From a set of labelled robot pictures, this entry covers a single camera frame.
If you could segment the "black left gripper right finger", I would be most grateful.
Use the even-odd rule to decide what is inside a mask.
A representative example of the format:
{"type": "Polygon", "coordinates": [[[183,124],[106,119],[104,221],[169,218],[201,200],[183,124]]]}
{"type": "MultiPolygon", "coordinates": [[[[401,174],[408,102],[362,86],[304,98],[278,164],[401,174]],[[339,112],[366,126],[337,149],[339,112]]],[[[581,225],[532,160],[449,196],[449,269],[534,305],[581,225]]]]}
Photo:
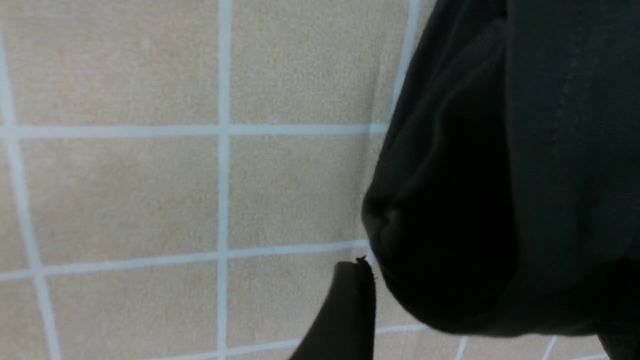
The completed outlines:
{"type": "Polygon", "coordinates": [[[640,323],[606,321],[599,324],[598,339],[610,360],[638,360],[640,358],[640,323]]]}

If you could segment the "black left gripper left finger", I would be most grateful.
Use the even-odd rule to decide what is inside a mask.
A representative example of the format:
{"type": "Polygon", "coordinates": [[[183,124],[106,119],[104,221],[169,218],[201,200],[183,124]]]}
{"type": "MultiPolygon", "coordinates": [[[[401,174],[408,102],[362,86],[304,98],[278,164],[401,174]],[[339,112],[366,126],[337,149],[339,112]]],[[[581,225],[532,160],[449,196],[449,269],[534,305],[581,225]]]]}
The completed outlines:
{"type": "Polygon", "coordinates": [[[377,290],[366,258],[339,261],[326,298],[291,360],[372,360],[377,290]]]}

